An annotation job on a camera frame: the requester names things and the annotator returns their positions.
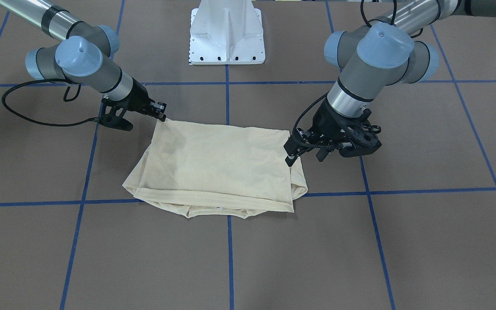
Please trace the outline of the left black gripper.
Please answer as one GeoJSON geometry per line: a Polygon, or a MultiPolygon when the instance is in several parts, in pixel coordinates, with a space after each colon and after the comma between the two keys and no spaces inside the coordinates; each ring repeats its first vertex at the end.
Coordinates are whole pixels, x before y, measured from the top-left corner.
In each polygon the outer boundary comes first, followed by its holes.
{"type": "Polygon", "coordinates": [[[382,146],[378,139],[381,128],[372,125],[368,118],[369,108],[364,108],[361,116],[347,118],[337,113],[326,98],[319,98],[306,108],[297,118],[292,134],[284,144],[287,152],[286,163],[292,167],[303,154],[317,149],[317,160],[324,161],[329,153],[338,151],[344,158],[370,155],[382,146]],[[312,119],[312,126],[304,131],[299,122],[315,105],[319,108],[312,119]]]}

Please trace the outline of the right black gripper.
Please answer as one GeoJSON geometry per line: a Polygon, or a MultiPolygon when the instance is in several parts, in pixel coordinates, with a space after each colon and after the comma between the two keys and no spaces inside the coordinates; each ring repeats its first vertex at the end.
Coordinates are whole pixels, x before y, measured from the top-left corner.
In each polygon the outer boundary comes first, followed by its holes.
{"type": "Polygon", "coordinates": [[[148,96],[146,88],[135,79],[133,88],[128,96],[122,100],[103,98],[102,107],[99,124],[120,131],[132,131],[133,129],[133,124],[124,118],[126,112],[137,112],[156,118],[160,122],[165,122],[167,119],[165,114],[167,104],[152,100],[148,96]]]}

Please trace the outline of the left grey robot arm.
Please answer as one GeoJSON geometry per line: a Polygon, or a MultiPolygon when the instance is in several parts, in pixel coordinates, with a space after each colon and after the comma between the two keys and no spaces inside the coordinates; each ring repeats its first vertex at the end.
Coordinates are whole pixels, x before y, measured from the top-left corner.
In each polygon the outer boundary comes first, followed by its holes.
{"type": "Polygon", "coordinates": [[[370,155],[381,147],[380,126],[369,122],[370,105],[386,86],[418,83],[433,76],[439,64],[436,49],[415,37],[425,27],[452,15],[496,18],[496,0],[402,0],[393,10],[368,19],[354,31],[332,33],[323,49],[325,59],[341,72],[331,90],[317,99],[312,126],[294,124],[284,144],[285,162],[292,166],[316,149],[318,161],[338,151],[342,157],[370,155]]]}

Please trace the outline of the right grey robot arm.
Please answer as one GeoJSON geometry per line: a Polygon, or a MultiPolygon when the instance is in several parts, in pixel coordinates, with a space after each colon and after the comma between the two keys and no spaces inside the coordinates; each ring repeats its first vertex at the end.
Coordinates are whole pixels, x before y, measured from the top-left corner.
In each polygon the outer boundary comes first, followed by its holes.
{"type": "Polygon", "coordinates": [[[118,34],[112,28],[91,26],[48,0],[0,0],[0,6],[59,41],[53,47],[26,55],[26,70],[33,80],[2,95],[6,110],[11,110],[6,103],[11,92],[37,83],[59,82],[68,88],[89,86],[102,94],[102,112],[98,117],[87,118],[87,122],[130,131],[133,125],[124,118],[126,112],[166,120],[166,104],[152,100],[145,86],[112,60],[120,47],[118,34]]]}

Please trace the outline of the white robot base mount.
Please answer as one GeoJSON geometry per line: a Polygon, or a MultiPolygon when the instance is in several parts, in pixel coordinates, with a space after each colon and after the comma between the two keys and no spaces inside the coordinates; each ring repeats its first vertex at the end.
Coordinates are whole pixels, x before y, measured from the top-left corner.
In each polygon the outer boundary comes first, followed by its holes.
{"type": "Polygon", "coordinates": [[[265,60],[262,13],[251,0],[202,0],[191,10],[189,64],[258,65],[265,60]]]}

